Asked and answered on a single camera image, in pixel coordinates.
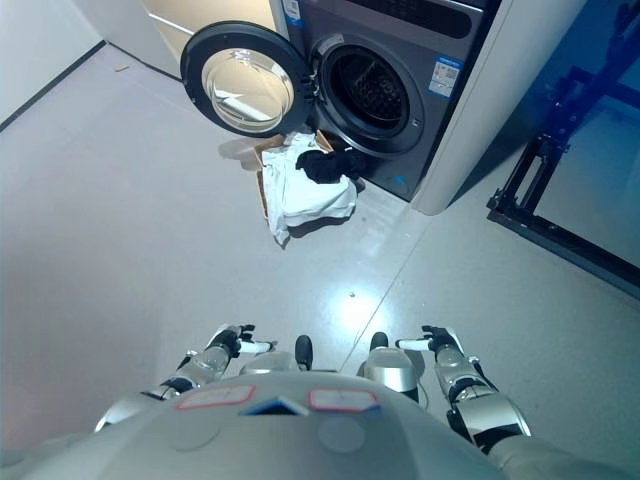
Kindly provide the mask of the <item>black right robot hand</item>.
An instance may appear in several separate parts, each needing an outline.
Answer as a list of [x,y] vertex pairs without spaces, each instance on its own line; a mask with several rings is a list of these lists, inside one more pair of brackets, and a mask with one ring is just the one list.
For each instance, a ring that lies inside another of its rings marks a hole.
[[437,353],[442,347],[457,344],[451,332],[444,327],[423,325],[421,331],[423,335],[420,338],[399,339],[395,342],[395,346],[408,351]]

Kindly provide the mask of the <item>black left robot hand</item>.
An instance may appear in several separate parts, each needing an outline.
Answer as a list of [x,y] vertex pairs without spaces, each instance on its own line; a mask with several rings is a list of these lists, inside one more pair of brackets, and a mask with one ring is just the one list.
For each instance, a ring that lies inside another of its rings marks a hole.
[[231,334],[231,357],[238,358],[241,354],[261,355],[272,352],[276,348],[273,341],[256,340],[253,336],[254,325],[228,326],[226,330]]

